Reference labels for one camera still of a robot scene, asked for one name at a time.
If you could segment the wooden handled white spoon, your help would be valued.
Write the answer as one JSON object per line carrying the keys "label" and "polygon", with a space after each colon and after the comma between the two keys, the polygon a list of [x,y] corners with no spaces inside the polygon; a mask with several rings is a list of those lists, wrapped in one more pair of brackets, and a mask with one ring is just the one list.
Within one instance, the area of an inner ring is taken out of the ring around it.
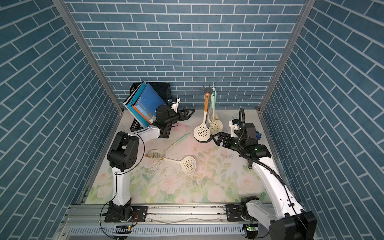
{"label": "wooden handled white spoon", "polygon": [[205,93],[205,104],[202,123],[194,129],[194,138],[200,143],[207,143],[211,138],[211,131],[206,125],[210,93]]}

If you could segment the wooden handled cream skimmer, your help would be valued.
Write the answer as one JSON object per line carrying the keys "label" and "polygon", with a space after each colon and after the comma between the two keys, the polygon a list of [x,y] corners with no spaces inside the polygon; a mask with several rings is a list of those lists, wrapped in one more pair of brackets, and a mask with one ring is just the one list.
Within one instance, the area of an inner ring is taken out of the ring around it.
{"label": "wooden handled cream skimmer", "polygon": [[182,160],[174,160],[174,159],[169,159],[166,157],[162,157],[158,160],[168,161],[168,162],[179,164],[183,173],[185,173],[186,175],[194,174],[196,171],[196,167],[197,167],[197,161],[192,156],[186,156]]}

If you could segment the diagonal mint handled skimmer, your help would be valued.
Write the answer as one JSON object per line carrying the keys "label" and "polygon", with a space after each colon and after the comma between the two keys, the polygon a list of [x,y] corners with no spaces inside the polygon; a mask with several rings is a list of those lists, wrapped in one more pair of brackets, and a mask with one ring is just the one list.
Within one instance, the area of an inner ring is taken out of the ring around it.
{"label": "diagonal mint handled skimmer", "polygon": [[166,156],[166,153],[168,152],[168,150],[170,150],[173,146],[175,146],[178,143],[180,143],[182,140],[187,138],[189,135],[190,135],[190,133],[187,133],[187,134],[183,135],[181,138],[179,138],[177,141],[175,141],[173,144],[171,144],[168,148],[166,148],[163,151],[161,151],[161,150],[150,150],[147,153],[147,156],[149,158],[151,158],[151,159],[161,160],[161,159],[163,159]]}

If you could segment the dark grey utensil rack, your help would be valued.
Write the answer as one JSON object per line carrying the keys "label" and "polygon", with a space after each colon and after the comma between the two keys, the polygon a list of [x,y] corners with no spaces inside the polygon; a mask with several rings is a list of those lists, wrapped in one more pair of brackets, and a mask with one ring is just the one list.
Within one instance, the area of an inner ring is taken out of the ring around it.
{"label": "dark grey utensil rack", "polygon": [[215,89],[215,87],[210,87],[210,86],[208,86],[208,87],[205,87],[205,86],[203,86],[202,88],[199,88],[199,90],[201,90],[201,91],[203,91],[203,93],[204,93],[204,95],[206,95],[206,93],[209,93],[210,95],[217,95],[217,93],[216,93],[216,89]]}

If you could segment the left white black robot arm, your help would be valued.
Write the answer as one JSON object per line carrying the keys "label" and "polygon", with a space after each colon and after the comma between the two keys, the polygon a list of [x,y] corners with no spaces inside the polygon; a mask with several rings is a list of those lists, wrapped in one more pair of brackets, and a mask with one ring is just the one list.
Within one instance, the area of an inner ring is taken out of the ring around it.
{"label": "left white black robot arm", "polygon": [[169,105],[157,108],[156,120],[143,129],[131,133],[118,132],[108,151],[107,159],[114,174],[114,196],[108,202],[105,214],[106,223],[139,221],[139,216],[132,207],[132,197],[129,190],[130,172],[144,158],[139,154],[139,146],[153,139],[168,138],[173,124],[188,120],[195,113],[194,109],[181,109],[177,112]]}

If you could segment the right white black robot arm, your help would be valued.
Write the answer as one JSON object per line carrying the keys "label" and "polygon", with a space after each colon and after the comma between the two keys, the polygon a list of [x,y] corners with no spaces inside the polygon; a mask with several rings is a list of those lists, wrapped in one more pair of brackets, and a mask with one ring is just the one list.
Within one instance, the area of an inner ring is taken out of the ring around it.
{"label": "right white black robot arm", "polygon": [[268,208],[257,197],[241,199],[242,217],[255,219],[268,229],[273,240],[312,240],[317,219],[295,199],[281,178],[272,155],[265,145],[260,145],[253,124],[238,119],[229,122],[231,133],[220,132],[215,140],[222,146],[238,152],[248,161],[249,169],[260,177],[273,207]]}

